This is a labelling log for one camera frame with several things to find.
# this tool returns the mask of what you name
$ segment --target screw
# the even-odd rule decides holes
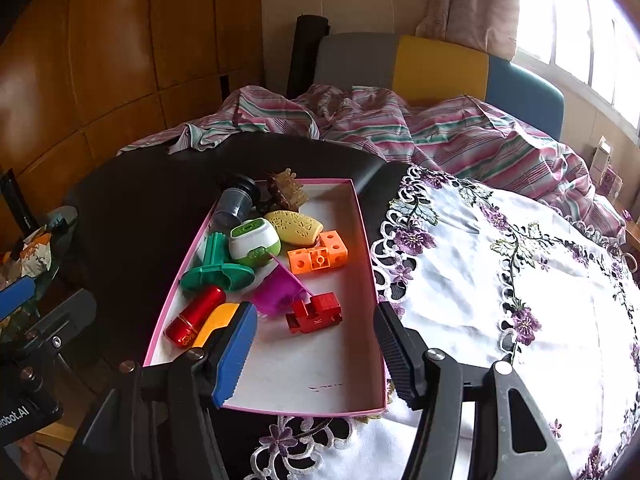
[[[123,361],[120,363],[120,366],[118,366],[118,370],[120,370],[123,374],[129,374],[135,369],[136,364],[133,361]]]
[[[495,364],[495,371],[501,375],[509,375],[513,368],[507,361],[498,361]]]
[[[427,350],[427,357],[432,361],[442,361],[446,354],[439,348],[429,348]]]
[[[187,350],[187,357],[191,361],[199,361],[204,357],[204,350],[197,346],[195,348],[189,348]]]
[[[23,381],[31,381],[34,377],[33,368],[30,366],[24,367],[20,372],[20,378]]]

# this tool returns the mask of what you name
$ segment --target curtain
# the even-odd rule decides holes
[[[516,52],[520,0],[428,0],[415,35],[468,46],[507,60]]]

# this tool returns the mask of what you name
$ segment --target striped bed sheet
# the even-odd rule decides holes
[[[259,86],[234,91],[217,113],[124,147],[174,140],[169,153],[217,146],[236,132],[275,132],[340,142],[386,161],[418,164],[537,200],[621,244],[625,221],[597,195],[585,162],[567,145],[485,102],[460,96],[409,107],[388,89],[313,85],[294,100]]]

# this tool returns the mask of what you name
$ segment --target yellow soap bar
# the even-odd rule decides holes
[[[236,313],[238,305],[239,303],[223,303],[222,305],[217,306],[214,311],[209,314],[209,317],[207,317],[207,320],[198,332],[196,341],[193,342],[192,346],[199,346],[202,348],[211,335],[211,332],[217,328],[227,326],[231,321],[231,318]]]
[[[311,247],[324,226],[311,216],[295,211],[272,211],[264,216],[284,243]]]

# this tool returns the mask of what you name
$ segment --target red lipstick tube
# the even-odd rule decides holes
[[[209,317],[209,314],[225,303],[224,290],[210,285],[197,295],[178,316],[164,329],[164,336],[178,348],[188,348]]]

